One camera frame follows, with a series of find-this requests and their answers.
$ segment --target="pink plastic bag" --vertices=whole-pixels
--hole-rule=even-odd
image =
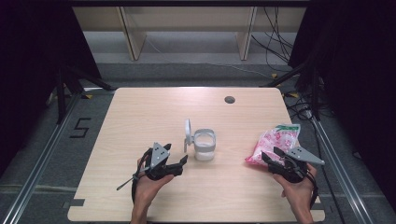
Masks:
[[[268,166],[262,160],[262,152],[265,152],[272,160],[283,164],[283,161],[279,160],[279,156],[274,153],[274,147],[279,147],[284,152],[294,148],[300,129],[300,124],[281,124],[273,130],[263,133],[254,147],[253,155],[245,158],[245,161],[250,164]]]

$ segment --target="wooden table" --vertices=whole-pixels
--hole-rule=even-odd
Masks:
[[[232,96],[233,104],[225,97]],[[136,161],[154,142],[172,144],[168,164],[185,153],[185,120],[191,130],[217,136],[215,158],[198,161],[193,146],[183,175],[164,186],[148,210],[155,222],[295,221],[282,188],[264,168],[246,164],[261,133],[290,117],[273,88],[121,88],[114,95],[78,186],[73,221],[129,221]],[[323,210],[312,211],[315,221]]]

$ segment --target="wire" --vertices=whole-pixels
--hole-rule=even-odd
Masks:
[[[189,62],[185,62],[185,61],[179,61],[179,62],[171,61],[171,60],[165,58],[165,57],[163,56],[163,52],[160,51],[159,49],[157,49],[157,48],[151,43],[151,41],[149,41],[148,39],[146,39],[146,41],[147,41],[155,50],[157,50],[159,53],[161,53],[161,54],[160,54],[161,57],[163,57],[163,58],[164,58],[166,61],[168,61],[169,63],[187,63],[187,64],[194,64],[194,63],[189,63]],[[238,67],[236,67],[236,66],[234,66],[234,65],[230,65],[230,64],[224,64],[224,63],[203,63],[203,64],[210,64],[210,65],[215,65],[215,66],[231,67],[231,68],[233,68],[233,69],[236,69],[236,70],[239,70],[239,71],[242,71],[242,72],[258,74],[258,75],[261,75],[261,76],[263,76],[263,77],[266,77],[266,78],[269,78],[269,79],[274,80],[273,77],[269,77],[269,76],[267,76],[267,75],[265,75],[265,74],[263,74],[263,73],[260,73],[260,72],[257,72],[257,71],[246,70],[246,69],[243,69],[243,68],[238,68]]]
[[[284,92],[283,94],[288,94],[290,92],[295,92],[295,91],[289,91],[289,92]],[[307,120],[307,119],[312,119],[312,115],[310,118],[307,118],[306,116],[302,116],[302,113],[305,111],[309,111],[311,110],[311,104],[310,102],[303,102],[304,98],[308,98],[310,99],[311,94],[307,94],[307,95],[303,95],[302,93],[300,93],[302,95],[302,97],[294,104],[294,105],[287,105],[285,102],[285,105],[287,106],[286,108],[288,110],[293,111],[294,113],[292,115],[290,115],[291,119],[294,119],[295,117],[298,117],[298,119],[300,120]],[[324,104],[324,103],[320,103],[319,104],[319,108],[318,108],[318,112],[320,115],[325,116],[327,118],[335,118],[335,115],[332,111],[329,112],[330,106],[329,104]]]
[[[288,59],[287,59],[285,56],[279,54],[278,52],[274,51],[273,49],[270,49],[270,48],[264,46],[264,44],[260,43],[260,42],[256,39],[256,37],[254,37],[254,35],[252,35],[251,37],[252,37],[262,48],[269,50],[271,53],[273,53],[273,54],[275,54],[277,57],[279,57],[283,62],[285,62],[285,63],[288,62]]]
[[[275,22],[273,22],[271,20],[268,12],[266,10],[266,7],[264,7],[263,9],[264,9],[265,15],[266,15],[268,21],[270,22],[272,30],[273,30],[271,35],[268,35],[267,33],[264,32],[266,35],[268,35],[270,37],[270,40],[268,42],[268,46],[267,47],[270,46],[270,43],[271,43],[272,40],[278,42],[279,46],[280,46],[280,48],[282,50],[283,55],[287,55],[288,56],[287,57],[287,61],[289,61],[290,53],[289,53],[289,51],[288,51],[288,49],[286,47],[292,49],[293,45],[291,43],[289,43],[287,40],[285,40],[282,37],[282,35],[280,34],[280,32],[279,32],[279,25],[278,25],[278,22],[277,22],[278,13],[279,13],[279,7],[275,7]]]

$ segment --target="forearm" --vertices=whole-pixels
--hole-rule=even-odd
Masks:
[[[312,218],[312,214],[309,209],[296,209],[295,211],[293,210],[293,214],[295,215],[298,223],[302,223],[302,224],[314,223],[314,219]]]
[[[135,206],[132,210],[131,224],[146,224],[148,210],[148,207]]]

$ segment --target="hand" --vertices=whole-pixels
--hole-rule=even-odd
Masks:
[[[139,176],[136,195],[134,196],[134,209],[132,210],[131,219],[132,224],[147,223],[147,213],[152,200],[154,200],[158,191],[174,178],[173,175],[166,175],[162,179],[154,181],[145,176],[143,172]]]
[[[317,169],[311,164],[307,164],[308,172],[312,174],[313,177],[317,174]],[[286,197],[291,206],[291,211],[296,216],[296,219],[300,223],[313,223],[314,220],[311,215],[311,196],[313,191],[313,184],[308,178],[300,183],[290,183],[282,175],[274,175],[274,180],[278,182],[282,188],[281,197]]]

